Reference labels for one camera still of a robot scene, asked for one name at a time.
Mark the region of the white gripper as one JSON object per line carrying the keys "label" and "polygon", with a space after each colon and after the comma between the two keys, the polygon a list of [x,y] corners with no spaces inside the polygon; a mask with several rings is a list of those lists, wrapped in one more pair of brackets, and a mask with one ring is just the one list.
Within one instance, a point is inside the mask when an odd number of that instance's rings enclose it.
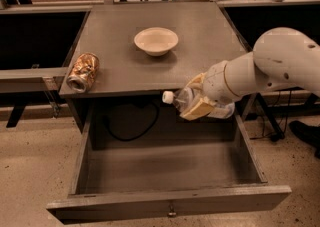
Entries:
{"label": "white gripper", "polygon": [[215,107],[212,101],[229,104],[240,100],[240,97],[228,87],[225,78],[226,66],[227,61],[217,63],[211,66],[206,74],[200,73],[187,83],[187,87],[196,93],[203,93],[206,97],[197,99],[194,105],[184,110],[180,114],[183,119],[192,121],[208,115]]}

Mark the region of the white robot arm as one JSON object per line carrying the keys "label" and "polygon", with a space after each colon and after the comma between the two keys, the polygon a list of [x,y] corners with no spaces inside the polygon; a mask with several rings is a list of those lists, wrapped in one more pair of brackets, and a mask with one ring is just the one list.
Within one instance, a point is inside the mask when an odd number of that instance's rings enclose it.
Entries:
{"label": "white robot arm", "polygon": [[251,52],[211,66],[188,86],[198,94],[180,113],[186,120],[226,119],[237,101],[261,92],[299,87],[320,96],[320,46],[297,30],[274,28]]}

